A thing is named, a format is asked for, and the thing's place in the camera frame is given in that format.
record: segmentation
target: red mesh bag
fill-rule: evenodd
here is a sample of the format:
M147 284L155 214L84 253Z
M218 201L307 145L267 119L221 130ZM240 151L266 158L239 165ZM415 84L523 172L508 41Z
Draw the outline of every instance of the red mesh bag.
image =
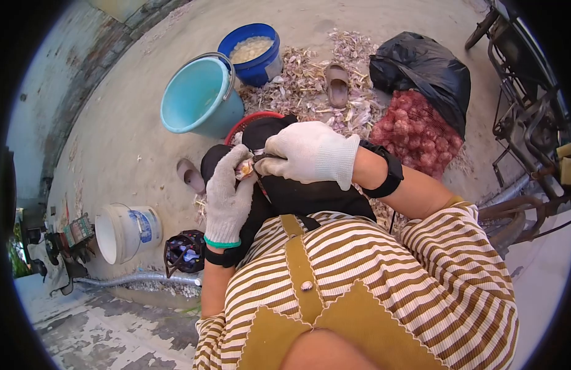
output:
M437 180L463 144L460 135L413 89L394 91L388 111L370 133L370 142Z

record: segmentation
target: apron button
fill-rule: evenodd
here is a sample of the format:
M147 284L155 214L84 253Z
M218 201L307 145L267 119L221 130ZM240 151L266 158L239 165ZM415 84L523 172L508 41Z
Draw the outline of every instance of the apron button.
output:
M302 291L308 291L312 289L312 283L310 281L304 281L300 287Z

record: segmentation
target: black wrist strap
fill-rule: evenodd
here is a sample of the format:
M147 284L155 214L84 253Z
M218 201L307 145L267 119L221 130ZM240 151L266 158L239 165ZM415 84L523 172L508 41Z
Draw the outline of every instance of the black wrist strap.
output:
M400 163L400 160L390 154L390 152L382 145L374 145L367 140L361 140L359 145L368 149L370 152L378 154L386 160L386 163L388 163L388 175L382 185L373 190L362 188L363 193L370 198L383 198L385 196L389 196L399 187L400 182L404 180L403 166Z
M363 193L370 198L383 198L392 194L399 187L400 181L398 177L388 174L382 185L373 190L362 188Z
M223 268L229 268L236 266L242 258L239 257L238 248L225 249L223 254L214 253L207 248L207 243L205 244L205 259L214 265L222 266Z

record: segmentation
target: black plastic bag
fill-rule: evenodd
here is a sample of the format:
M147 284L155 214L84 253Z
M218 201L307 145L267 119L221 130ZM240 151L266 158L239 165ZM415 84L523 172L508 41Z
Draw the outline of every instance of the black plastic bag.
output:
M396 35L370 56L370 78L386 93L419 90L464 139L470 72L435 40L406 31Z

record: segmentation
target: hand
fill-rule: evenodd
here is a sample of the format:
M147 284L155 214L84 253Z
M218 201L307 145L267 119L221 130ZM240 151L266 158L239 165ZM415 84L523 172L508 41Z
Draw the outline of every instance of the hand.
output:
M207 228L205 241L215 248L240 245L240 229L246 222L252 203L256 174L244 179L236 188L234 168L252 153L243 144L232 148L215 167L207 183Z
M254 168L262 175L311 183L336 181L349 190L359 136L344 136L322 122L298 122L271 136L265 152L281 158L264 158Z

